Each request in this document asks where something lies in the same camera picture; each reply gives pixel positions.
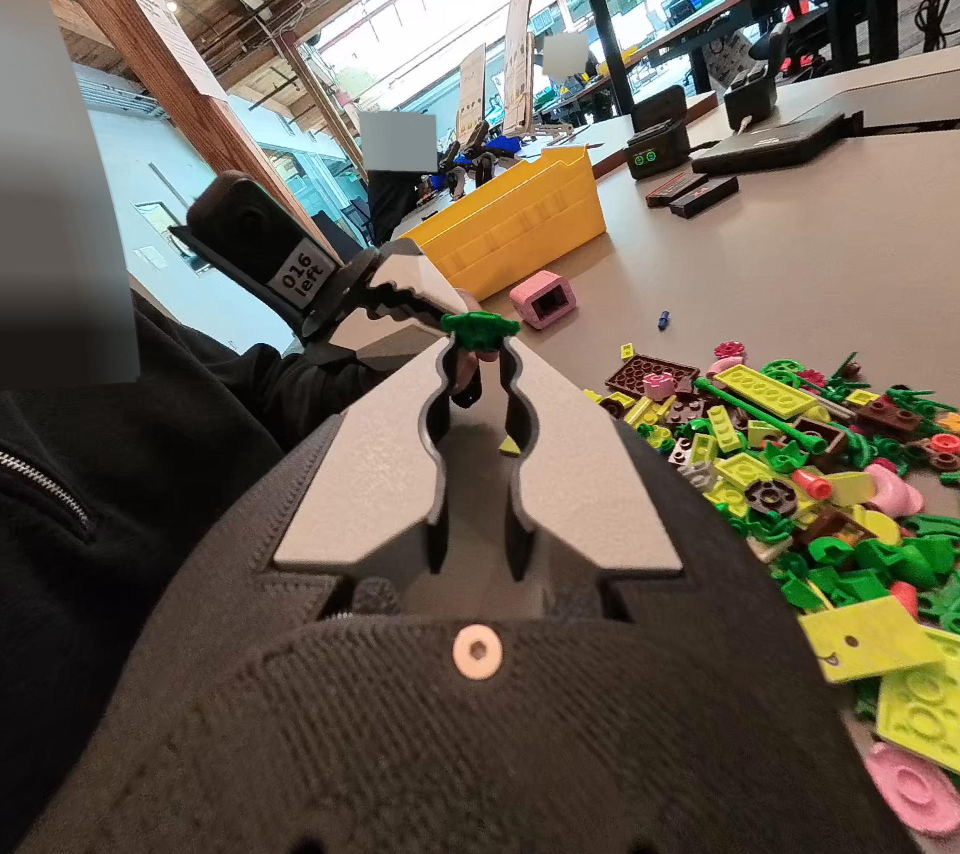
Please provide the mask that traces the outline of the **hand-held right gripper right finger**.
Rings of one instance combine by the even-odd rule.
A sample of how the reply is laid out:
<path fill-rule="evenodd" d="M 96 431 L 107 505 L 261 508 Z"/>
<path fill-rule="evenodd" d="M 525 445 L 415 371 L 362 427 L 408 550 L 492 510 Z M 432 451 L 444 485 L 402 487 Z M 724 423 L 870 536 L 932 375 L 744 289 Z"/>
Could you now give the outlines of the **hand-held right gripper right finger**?
<path fill-rule="evenodd" d="M 673 577 L 683 561 L 654 506 L 619 422 L 514 336 L 500 349 L 510 473 L 505 548 L 522 581 L 550 547 L 599 581 Z"/>

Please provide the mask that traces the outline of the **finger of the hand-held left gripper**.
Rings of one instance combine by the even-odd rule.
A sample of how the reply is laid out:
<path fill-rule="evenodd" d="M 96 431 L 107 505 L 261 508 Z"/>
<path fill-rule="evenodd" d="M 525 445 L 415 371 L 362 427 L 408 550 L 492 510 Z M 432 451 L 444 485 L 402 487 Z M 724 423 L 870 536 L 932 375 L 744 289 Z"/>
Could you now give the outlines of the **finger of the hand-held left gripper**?
<path fill-rule="evenodd" d="M 378 254 L 366 278 L 366 319 L 439 327 L 446 315 L 471 310 L 423 254 Z"/>
<path fill-rule="evenodd" d="M 444 339 L 439 328 L 416 317 L 348 316 L 330 333 L 327 343 L 352 352 L 366 367 L 390 372 Z"/>

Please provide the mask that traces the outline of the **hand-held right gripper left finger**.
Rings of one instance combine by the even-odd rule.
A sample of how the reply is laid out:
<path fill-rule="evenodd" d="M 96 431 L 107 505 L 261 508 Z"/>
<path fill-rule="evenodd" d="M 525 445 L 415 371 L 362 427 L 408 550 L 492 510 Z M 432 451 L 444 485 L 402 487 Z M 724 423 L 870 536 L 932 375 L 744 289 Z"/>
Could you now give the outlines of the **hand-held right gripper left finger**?
<path fill-rule="evenodd" d="M 438 573 L 449 547 L 448 471 L 457 349 L 442 339 L 342 415 L 273 563 L 333 575 Z"/>

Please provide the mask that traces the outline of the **black green round toy piece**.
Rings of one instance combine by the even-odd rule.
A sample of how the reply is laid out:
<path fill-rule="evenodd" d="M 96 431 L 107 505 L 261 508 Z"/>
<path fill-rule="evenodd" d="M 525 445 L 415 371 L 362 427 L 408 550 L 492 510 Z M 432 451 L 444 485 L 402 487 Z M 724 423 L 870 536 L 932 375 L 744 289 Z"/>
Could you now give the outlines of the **black green round toy piece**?
<path fill-rule="evenodd" d="M 500 351 L 504 341 L 522 329 L 520 322 L 484 310 L 447 313 L 441 317 L 439 325 L 459 348 L 474 354 Z"/>

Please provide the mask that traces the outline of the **pile of colourful toy bricks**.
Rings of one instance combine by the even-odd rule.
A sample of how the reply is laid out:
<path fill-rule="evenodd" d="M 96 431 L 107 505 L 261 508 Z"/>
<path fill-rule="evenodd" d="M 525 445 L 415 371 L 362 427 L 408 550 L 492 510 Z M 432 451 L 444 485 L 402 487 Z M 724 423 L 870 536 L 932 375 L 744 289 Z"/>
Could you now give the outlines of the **pile of colourful toy bricks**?
<path fill-rule="evenodd" d="M 599 400 L 682 560 L 673 577 L 563 579 L 557 617 L 621 620 L 638 719 L 614 764 L 630 852 L 913 852 L 958 839 L 958 521 L 822 399 L 741 363 Z"/>

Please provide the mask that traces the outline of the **person's left forearm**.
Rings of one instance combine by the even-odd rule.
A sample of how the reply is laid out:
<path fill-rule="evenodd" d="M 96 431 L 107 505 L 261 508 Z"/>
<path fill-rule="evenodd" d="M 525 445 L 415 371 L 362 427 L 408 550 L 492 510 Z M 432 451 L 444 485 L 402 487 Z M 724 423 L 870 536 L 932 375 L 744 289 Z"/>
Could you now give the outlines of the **person's left forearm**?
<path fill-rule="evenodd" d="M 282 356 L 276 348 L 259 344 L 217 365 L 216 377 L 282 450 L 290 452 L 388 375 L 356 361 L 318 365 L 303 354 Z"/>

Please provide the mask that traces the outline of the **pink hollow block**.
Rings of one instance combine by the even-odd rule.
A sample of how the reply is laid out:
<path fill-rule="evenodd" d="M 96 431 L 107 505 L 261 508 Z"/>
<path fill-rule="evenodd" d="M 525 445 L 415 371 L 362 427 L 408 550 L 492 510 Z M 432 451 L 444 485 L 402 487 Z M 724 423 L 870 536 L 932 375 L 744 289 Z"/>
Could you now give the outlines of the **pink hollow block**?
<path fill-rule="evenodd" d="M 542 331 L 577 308 L 570 281 L 557 273 L 541 270 L 510 291 L 510 301 L 520 319 Z"/>

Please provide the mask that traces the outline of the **yellow plastic bin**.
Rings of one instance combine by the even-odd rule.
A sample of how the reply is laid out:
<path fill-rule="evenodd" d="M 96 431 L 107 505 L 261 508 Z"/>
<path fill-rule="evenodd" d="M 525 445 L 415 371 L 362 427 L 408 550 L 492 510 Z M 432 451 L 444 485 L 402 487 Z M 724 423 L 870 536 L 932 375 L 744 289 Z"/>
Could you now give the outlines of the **yellow plastic bin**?
<path fill-rule="evenodd" d="M 588 150 L 554 147 L 403 236 L 450 284 L 484 301 L 606 233 L 606 226 Z"/>

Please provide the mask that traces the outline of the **cardboard sheet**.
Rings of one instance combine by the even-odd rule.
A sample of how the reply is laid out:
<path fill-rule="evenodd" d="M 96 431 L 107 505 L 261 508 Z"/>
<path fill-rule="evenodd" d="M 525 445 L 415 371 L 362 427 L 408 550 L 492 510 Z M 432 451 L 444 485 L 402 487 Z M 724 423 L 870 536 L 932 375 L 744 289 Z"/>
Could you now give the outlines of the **cardboard sheet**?
<path fill-rule="evenodd" d="M 455 139 L 461 146 L 469 141 L 475 128 L 485 119 L 486 44 L 466 55 L 460 65 L 460 94 Z"/>
<path fill-rule="evenodd" d="M 503 105 L 505 137 L 521 137 L 532 130 L 534 42 L 528 30 L 532 0 L 510 0 L 505 34 Z"/>

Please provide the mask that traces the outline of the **person's black jacket torso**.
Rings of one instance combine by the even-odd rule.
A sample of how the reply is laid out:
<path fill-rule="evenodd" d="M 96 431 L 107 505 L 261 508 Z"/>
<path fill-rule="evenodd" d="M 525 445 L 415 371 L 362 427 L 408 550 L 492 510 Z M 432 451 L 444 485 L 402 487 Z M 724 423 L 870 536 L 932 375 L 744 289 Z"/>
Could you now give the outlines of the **person's black jacket torso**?
<path fill-rule="evenodd" d="M 187 556 L 288 453 L 216 377 L 243 354 L 131 298 L 136 382 L 2 392 L 2 852 L 85 750 Z"/>

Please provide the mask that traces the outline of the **black flat battery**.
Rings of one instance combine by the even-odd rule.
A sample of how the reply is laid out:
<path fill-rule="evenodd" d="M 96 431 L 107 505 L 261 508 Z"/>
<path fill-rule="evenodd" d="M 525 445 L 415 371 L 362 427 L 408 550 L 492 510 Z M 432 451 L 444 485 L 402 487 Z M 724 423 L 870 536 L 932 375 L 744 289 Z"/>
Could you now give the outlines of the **black flat battery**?
<path fill-rule="evenodd" d="M 688 191 L 668 205 L 671 213 L 690 220 L 719 205 L 739 191 L 737 176 L 708 179 L 699 187 Z"/>
<path fill-rule="evenodd" d="M 706 174 L 693 172 L 679 174 L 648 193 L 646 205 L 651 210 L 668 207 L 690 191 L 702 187 L 709 178 Z"/>

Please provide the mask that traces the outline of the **black charging case green lights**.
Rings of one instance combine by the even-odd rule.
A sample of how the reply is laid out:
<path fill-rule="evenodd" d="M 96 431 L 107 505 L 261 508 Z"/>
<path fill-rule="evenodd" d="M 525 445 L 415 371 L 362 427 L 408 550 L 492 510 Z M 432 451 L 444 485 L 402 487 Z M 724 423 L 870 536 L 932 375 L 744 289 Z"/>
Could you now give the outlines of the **black charging case green lights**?
<path fill-rule="evenodd" d="M 637 182 L 684 164 L 690 156 L 685 90 L 672 85 L 630 111 L 633 134 L 626 144 L 630 176 Z"/>

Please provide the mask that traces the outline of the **black power brick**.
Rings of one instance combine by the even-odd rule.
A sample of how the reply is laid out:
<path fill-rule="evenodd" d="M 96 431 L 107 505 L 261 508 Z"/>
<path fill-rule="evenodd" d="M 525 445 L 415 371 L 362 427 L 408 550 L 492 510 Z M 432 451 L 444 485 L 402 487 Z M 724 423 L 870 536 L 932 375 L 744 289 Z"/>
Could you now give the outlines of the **black power brick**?
<path fill-rule="evenodd" d="M 764 131 L 732 135 L 691 159 L 710 177 L 771 171 L 808 163 L 839 140 L 863 131 L 863 112 L 814 116 Z"/>

